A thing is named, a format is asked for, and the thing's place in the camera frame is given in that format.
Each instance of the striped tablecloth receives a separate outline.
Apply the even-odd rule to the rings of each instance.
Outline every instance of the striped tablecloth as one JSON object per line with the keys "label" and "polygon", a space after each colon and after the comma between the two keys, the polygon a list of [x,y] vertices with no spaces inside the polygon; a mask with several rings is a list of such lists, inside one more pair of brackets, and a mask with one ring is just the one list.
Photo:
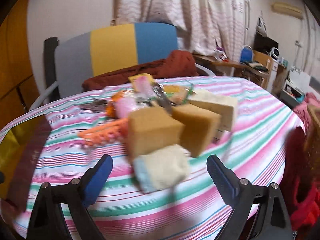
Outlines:
{"label": "striped tablecloth", "polygon": [[[30,187],[27,211],[15,218],[13,226],[26,236],[32,207],[40,185],[68,183],[81,177],[103,154],[113,157],[112,173],[97,202],[89,212],[106,239],[214,239],[223,226],[230,207],[226,206],[206,169],[209,155],[217,154],[239,178],[256,185],[279,183],[284,171],[284,141],[301,120],[282,102],[257,85],[233,77],[189,77],[159,80],[162,84],[193,83],[216,94],[238,99],[238,118],[232,133],[225,132],[219,143],[212,143],[198,158],[189,159],[190,176],[175,188],[151,194],[141,193],[121,143],[98,147],[88,153],[77,132],[104,122],[103,113],[80,110],[79,104],[93,98],[108,98],[130,85],[106,87],[42,106],[8,124],[7,130],[32,117],[46,114],[52,126],[40,155]],[[68,207],[62,206],[74,239],[79,235]]]}

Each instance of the yellow sponge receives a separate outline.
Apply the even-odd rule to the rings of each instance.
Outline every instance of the yellow sponge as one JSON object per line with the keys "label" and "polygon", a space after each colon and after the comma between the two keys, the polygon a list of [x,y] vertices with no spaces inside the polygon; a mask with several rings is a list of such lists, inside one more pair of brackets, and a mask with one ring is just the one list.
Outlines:
{"label": "yellow sponge", "polygon": [[198,157],[215,136],[221,116],[209,110],[186,104],[173,107],[172,117],[183,124],[180,145]]}
{"label": "yellow sponge", "polygon": [[142,108],[128,117],[127,147],[131,158],[179,144],[184,125],[162,107]]}

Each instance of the gray chair panel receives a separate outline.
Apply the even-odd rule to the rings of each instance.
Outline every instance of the gray chair panel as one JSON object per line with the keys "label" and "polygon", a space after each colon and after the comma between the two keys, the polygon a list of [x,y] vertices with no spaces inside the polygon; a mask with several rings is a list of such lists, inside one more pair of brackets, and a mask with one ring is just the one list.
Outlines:
{"label": "gray chair panel", "polygon": [[82,83],[93,77],[90,32],[61,43],[55,49],[55,66],[61,98],[82,92]]}

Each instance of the blue gripper pad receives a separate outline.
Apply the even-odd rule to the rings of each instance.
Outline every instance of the blue gripper pad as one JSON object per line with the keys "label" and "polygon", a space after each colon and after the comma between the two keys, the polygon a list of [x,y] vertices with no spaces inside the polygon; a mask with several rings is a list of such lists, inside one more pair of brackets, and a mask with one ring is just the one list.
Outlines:
{"label": "blue gripper pad", "polygon": [[207,170],[224,203],[233,208],[237,202],[236,197],[240,192],[237,175],[231,169],[227,169],[217,155],[208,157]]}
{"label": "blue gripper pad", "polygon": [[112,157],[104,154],[97,164],[93,168],[88,169],[82,176],[81,185],[84,193],[82,204],[85,208],[96,202],[112,168]]}

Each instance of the orange item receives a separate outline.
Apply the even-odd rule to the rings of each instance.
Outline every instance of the orange item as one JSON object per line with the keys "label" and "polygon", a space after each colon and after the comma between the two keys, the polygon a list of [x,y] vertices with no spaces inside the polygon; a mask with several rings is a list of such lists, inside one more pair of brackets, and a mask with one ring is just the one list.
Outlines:
{"label": "orange item", "polygon": [[121,90],[117,93],[115,93],[112,97],[111,100],[108,102],[107,108],[106,108],[106,115],[110,118],[117,118],[116,116],[116,110],[113,105],[114,102],[118,101],[120,98],[124,96],[125,90]]}
{"label": "orange item", "polygon": [[128,119],[123,118],[82,131],[77,135],[85,139],[85,144],[88,146],[102,145],[120,136],[126,136],[127,124]]}

